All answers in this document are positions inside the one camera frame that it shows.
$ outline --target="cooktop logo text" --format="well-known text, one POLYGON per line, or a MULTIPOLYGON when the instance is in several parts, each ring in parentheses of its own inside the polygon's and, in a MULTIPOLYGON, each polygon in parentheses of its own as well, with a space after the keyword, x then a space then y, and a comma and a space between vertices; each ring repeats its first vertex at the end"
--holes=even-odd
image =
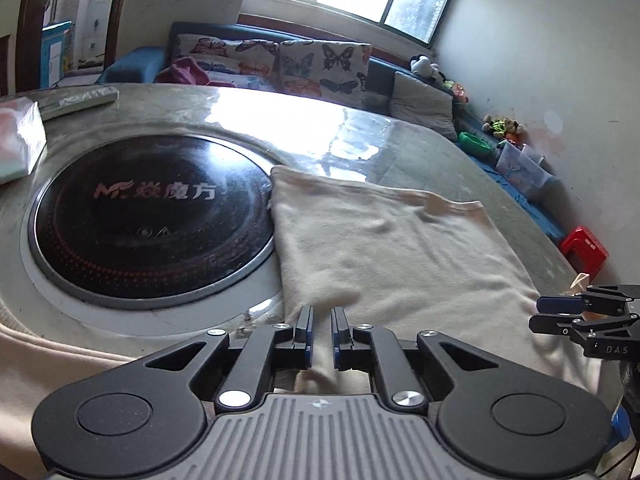
POLYGON ((95 188, 94 198, 161 198, 176 200, 213 200, 216 197, 216 186, 208 182, 199 184, 184 184, 174 182, 162 184, 161 182, 140 182, 138 186, 129 180, 128 182, 116 182, 111 186, 103 183, 95 188))

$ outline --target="wooden door frame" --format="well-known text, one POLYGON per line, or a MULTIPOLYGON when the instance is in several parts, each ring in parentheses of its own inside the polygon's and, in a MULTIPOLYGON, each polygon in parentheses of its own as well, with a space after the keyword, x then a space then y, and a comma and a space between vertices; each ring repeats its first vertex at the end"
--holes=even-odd
POLYGON ((21 0, 15 35, 15 91, 40 87, 42 22, 47 0, 21 0))
POLYGON ((107 69, 116 62, 116 47, 118 43, 118 30, 120 28, 120 15, 124 0, 111 0, 109 12, 109 24, 107 25, 107 40, 104 45, 104 68, 107 69))
POLYGON ((9 94, 9 38, 0 38, 0 97, 9 94))

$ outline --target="black cable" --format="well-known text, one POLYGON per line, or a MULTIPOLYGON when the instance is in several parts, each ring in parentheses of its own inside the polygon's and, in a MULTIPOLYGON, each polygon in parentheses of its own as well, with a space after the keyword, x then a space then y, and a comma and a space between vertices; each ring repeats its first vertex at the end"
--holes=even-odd
POLYGON ((631 456, 631 454, 635 451, 638 451, 638 449, 640 449, 640 444, 637 444, 636 446, 633 446, 631 450, 629 450, 629 452, 623 456, 620 460, 618 460, 614 465, 612 465, 609 469, 607 469, 604 473, 600 474, 600 478, 602 478, 604 475, 607 475, 609 473, 611 473, 615 468, 617 468, 620 464, 622 464, 627 458, 629 458, 631 456))

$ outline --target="cream towel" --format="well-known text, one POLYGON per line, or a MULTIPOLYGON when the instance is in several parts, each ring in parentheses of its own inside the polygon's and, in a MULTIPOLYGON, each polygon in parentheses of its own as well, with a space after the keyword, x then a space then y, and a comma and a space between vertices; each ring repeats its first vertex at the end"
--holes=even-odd
POLYGON ((556 336, 529 331, 539 297, 522 263, 479 202, 271 171, 272 215, 287 319, 315 309, 314 369, 304 392, 361 392, 360 372, 333 370, 329 312, 413 339, 437 330, 595 393, 598 360, 556 336))
POLYGON ((66 384, 130 358, 51 342, 27 332, 0 306, 0 463, 37 480, 46 472, 31 439, 31 417, 40 401, 66 384))

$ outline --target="pink cloth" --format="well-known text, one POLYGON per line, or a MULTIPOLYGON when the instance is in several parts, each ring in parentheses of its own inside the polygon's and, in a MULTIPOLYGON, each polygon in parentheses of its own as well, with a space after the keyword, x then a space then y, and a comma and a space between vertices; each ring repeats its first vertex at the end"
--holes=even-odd
POLYGON ((156 75, 156 83, 178 83, 183 85, 209 84, 209 76, 201 69, 193 57, 174 60, 169 68, 156 75))

